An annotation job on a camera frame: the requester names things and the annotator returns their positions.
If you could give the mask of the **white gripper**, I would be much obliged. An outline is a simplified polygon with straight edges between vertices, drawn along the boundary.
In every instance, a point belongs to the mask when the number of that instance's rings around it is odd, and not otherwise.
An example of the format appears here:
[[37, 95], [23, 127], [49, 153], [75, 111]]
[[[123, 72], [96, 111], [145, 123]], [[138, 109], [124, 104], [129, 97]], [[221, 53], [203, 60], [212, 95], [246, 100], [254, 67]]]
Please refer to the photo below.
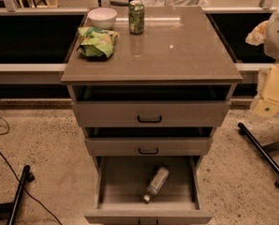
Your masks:
[[[245, 42], [259, 46], [265, 41], [267, 21], [258, 24], [246, 37]], [[253, 100], [251, 114], [258, 119], [270, 119], [279, 113], [279, 61], [267, 71], [260, 97]]]

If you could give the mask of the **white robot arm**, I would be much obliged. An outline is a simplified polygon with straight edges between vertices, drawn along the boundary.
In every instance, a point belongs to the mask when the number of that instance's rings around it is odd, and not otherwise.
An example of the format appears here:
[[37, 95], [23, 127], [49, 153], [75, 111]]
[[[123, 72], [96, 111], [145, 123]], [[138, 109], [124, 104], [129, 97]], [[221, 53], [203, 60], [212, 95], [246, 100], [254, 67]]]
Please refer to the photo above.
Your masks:
[[263, 44], [264, 53], [275, 60], [271, 67], [259, 70], [257, 95], [250, 106], [254, 120], [267, 120], [279, 113], [279, 7], [248, 34], [245, 42]]

